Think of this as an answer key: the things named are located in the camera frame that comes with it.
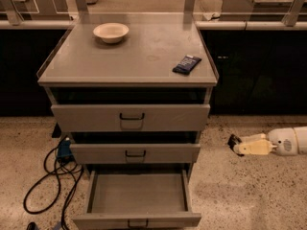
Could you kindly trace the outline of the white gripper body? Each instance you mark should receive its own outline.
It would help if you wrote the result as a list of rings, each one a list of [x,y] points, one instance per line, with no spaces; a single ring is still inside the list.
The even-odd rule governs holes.
[[[269,141],[274,145],[273,152],[281,156],[298,155],[298,142],[295,129],[277,128],[268,133]]]

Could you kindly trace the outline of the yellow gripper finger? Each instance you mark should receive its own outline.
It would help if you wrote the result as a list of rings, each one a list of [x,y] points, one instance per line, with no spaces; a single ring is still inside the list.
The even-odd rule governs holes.
[[[250,136],[242,136],[240,139],[243,143],[250,143],[259,140],[267,140],[267,135],[265,133],[258,133]]]
[[[276,148],[268,140],[244,141],[234,146],[233,150],[241,155],[268,155]]]

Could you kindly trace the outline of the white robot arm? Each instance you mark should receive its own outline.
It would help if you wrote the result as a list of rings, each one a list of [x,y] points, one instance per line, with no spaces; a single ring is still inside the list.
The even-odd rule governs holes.
[[[268,133],[238,137],[232,134],[227,142],[239,156],[268,155],[280,156],[307,154],[307,126],[273,129]]]

